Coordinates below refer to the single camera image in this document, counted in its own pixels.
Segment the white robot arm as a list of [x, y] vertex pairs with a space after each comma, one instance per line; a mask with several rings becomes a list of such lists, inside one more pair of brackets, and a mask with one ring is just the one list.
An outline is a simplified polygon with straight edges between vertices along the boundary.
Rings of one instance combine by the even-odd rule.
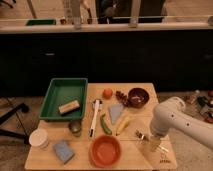
[[188, 116], [184, 113], [185, 108], [185, 102], [179, 97], [157, 104], [149, 125], [151, 134], [161, 139], [174, 128], [213, 151], [213, 125]]

